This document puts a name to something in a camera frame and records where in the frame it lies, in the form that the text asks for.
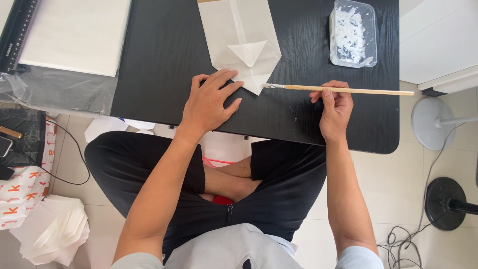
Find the forearm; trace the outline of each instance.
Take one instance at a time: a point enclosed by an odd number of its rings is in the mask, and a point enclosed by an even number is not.
[[[328,217],[337,254],[350,246],[362,246],[378,253],[347,140],[327,141],[326,146]]]
[[[199,135],[178,127],[173,141],[131,206],[114,261],[134,252],[161,256],[163,238],[176,210],[186,170],[199,138]]]

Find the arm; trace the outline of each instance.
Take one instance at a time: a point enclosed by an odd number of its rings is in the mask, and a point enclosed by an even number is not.
[[[323,87],[348,88],[346,82],[331,81]],[[361,246],[378,255],[370,215],[360,191],[345,132],[352,113],[350,93],[312,92],[312,102],[322,97],[324,112],[320,131],[327,147],[327,207],[330,227],[339,256],[350,246]]]
[[[219,90],[236,75],[237,71],[225,69],[211,76],[193,78],[183,120],[128,213],[113,263],[136,252],[151,253],[163,260],[164,235],[176,210],[184,176],[197,143],[206,132],[218,128],[239,108],[240,98],[226,109],[223,105],[226,98],[243,85],[241,81]]]

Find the man's left hand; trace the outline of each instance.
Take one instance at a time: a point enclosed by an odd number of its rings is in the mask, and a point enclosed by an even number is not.
[[[219,90],[228,80],[237,76],[236,70],[220,70],[210,76],[198,75],[193,77],[191,94],[184,107],[183,120],[179,126],[199,141],[201,137],[217,129],[239,109],[242,98],[237,98],[226,109],[224,101],[233,92],[239,89],[244,82],[237,81]]]

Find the wooden brush handle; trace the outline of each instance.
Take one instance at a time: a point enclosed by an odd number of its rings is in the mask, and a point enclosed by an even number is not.
[[[320,86],[300,86],[300,85],[285,85],[286,89],[291,90],[315,90],[323,91],[330,89],[335,92],[350,92],[350,93],[368,93],[368,94],[390,94],[390,95],[414,95],[413,91],[399,91],[399,90],[365,90],[365,89],[346,89],[346,88],[331,88]]]

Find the black pants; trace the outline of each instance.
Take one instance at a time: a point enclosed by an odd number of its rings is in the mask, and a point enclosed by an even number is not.
[[[134,199],[171,139],[149,134],[109,132],[85,149],[96,182],[126,217]],[[326,149],[287,141],[252,143],[251,174],[263,182],[233,205],[204,200],[205,176],[198,145],[186,172],[176,211],[163,242],[163,253],[208,231],[249,223],[263,233],[292,240],[326,178]]]

